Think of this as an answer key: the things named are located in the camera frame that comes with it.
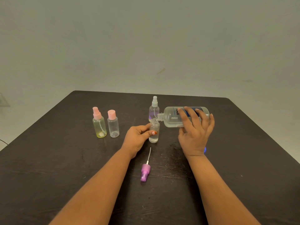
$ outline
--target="pink spray pump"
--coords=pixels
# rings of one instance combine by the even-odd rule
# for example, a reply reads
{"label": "pink spray pump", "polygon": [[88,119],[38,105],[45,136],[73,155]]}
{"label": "pink spray pump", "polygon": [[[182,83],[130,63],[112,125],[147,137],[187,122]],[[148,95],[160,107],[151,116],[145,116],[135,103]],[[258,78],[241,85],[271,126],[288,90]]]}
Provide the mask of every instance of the pink spray pump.
{"label": "pink spray pump", "polygon": [[142,176],[141,176],[141,181],[146,181],[147,180],[147,176],[150,173],[150,165],[148,165],[149,163],[149,158],[150,158],[150,153],[151,153],[151,148],[150,148],[150,152],[149,152],[149,156],[148,156],[148,160],[147,163],[143,164],[142,166]]}

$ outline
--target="left hand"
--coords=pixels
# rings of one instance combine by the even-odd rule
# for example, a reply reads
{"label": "left hand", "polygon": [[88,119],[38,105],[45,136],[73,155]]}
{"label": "left hand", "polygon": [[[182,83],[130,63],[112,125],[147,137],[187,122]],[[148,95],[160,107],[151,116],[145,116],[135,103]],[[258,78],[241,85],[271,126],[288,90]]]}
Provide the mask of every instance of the left hand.
{"label": "left hand", "polygon": [[150,123],[147,125],[132,126],[127,131],[122,149],[130,153],[131,159],[137,155],[137,152],[141,149],[145,140],[157,134],[156,131],[149,130],[149,127]]}

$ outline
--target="white wall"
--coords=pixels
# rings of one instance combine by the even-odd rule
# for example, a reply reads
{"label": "white wall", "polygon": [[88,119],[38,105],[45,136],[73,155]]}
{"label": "white wall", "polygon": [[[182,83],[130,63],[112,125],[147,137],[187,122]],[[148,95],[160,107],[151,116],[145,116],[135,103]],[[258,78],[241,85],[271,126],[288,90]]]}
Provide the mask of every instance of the white wall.
{"label": "white wall", "polygon": [[73,90],[217,96],[300,161],[300,0],[0,0],[0,28],[0,139]]}

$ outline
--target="white spray cap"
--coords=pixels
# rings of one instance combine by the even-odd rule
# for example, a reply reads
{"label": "white spray cap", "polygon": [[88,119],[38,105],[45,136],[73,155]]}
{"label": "white spray cap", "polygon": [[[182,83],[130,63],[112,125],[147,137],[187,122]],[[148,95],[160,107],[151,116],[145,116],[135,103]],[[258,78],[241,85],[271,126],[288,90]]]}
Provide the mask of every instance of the white spray cap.
{"label": "white spray cap", "polygon": [[152,100],[152,107],[157,107],[157,96],[153,96],[153,100]]}

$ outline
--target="clear plastic bottle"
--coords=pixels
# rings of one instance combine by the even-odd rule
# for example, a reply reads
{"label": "clear plastic bottle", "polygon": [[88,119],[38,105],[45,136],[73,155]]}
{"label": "clear plastic bottle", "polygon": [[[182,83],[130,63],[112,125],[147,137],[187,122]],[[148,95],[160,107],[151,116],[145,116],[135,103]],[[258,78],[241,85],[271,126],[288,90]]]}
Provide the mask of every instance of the clear plastic bottle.
{"label": "clear plastic bottle", "polygon": [[105,127],[105,121],[102,117],[101,113],[98,110],[98,107],[93,107],[94,111],[94,118],[93,118],[93,124],[96,131],[96,136],[99,138],[105,137],[107,134],[106,127]]}
{"label": "clear plastic bottle", "polygon": [[149,108],[149,121],[151,122],[152,119],[157,118],[159,114],[159,107],[157,102],[157,96],[153,96],[152,106]]}
{"label": "clear plastic bottle", "polygon": [[151,125],[150,125],[150,128],[149,130],[153,130],[153,131],[156,131],[157,134],[149,137],[149,141],[151,143],[156,143],[158,141],[158,136],[159,136],[159,127],[160,127],[160,124],[158,122],[158,120],[156,118],[152,119],[151,120]]}
{"label": "clear plastic bottle", "polygon": [[[168,107],[166,107],[165,110],[163,111],[163,113],[159,113],[157,115],[157,120],[163,121],[165,126],[167,126],[167,127],[183,127],[182,120],[178,113],[177,108],[181,108],[186,113],[189,120],[191,120],[190,115],[188,114],[188,112],[185,111],[183,106],[168,106]],[[206,114],[206,116],[209,117],[209,112],[206,107],[197,106],[197,107],[191,107],[191,108],[193,110],[195,110],[195,109],[202,110]]]}
{"label": "clear plastic bottle", "polygon": [[108,113],[107,124],[108,124],[108,129],[110,130],[110,136],[117,137],[119,136],[120,131],[119,131],[118,118],[115,115],[115,110],[109,110],[107,113]]}

